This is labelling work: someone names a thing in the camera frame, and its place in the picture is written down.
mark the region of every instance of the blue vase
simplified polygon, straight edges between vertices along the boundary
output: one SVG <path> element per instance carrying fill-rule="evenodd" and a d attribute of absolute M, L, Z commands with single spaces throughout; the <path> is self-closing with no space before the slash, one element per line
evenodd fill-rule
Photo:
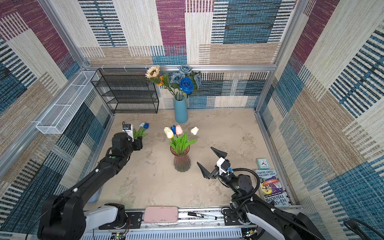
<path fill-rule="evenodd" d="M 185 123 L 188 121 L 187 101 L 183 99 L 178 101 L 173 99 L 173 105 L 175 106 L 175 120 L 178 123 Z"/>

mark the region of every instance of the book cover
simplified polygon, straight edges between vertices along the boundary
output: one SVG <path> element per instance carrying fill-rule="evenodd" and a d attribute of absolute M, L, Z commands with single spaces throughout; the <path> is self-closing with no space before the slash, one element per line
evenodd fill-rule
<path fill-rule="evenodd" d="M 262 189 L 265 201 L 270 203 L 275 201 L 276 207 L 288 207 L 288 198 L 285 196 L 283 186 L 273 169 L 256 170 L 260 178 L 260 188 Z"/>

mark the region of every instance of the pink case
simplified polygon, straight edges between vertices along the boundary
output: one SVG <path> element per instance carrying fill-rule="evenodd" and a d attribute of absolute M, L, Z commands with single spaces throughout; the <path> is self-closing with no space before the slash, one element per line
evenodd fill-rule
<path fill-rule="evenodd" d="M 144 212 L 144 222 L 176 222 L 179 215 L 177 207 L 149 206 Z"/>

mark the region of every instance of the metal wire shelf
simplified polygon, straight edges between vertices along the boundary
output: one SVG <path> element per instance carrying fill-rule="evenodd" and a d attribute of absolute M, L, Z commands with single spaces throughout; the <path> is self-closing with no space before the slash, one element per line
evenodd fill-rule
<path fill-rule="evenodd" d="M 157 113 L 155 84 L 145 78 L 145 68 L 98 69 L 92 84 L 113 113 Z"/>
<path fill-rule="evenodd" d="M 36 128 L 43 134 L 62 134 L 93 88 L 94 71 L 83 71 L 46 112 Z"/>

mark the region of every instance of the glass vase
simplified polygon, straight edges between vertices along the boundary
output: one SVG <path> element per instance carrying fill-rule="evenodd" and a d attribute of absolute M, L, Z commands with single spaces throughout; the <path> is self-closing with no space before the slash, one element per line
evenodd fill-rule
<path fill-rule="evenodd" d="M 186 172 L 191 167 L 191 159 L 188 156 L 190 146 L 182 154 L 177 154 L 171 147 L 170 151 L 175 156 L 173 159 L 173 165 L 179 172 Z"/>

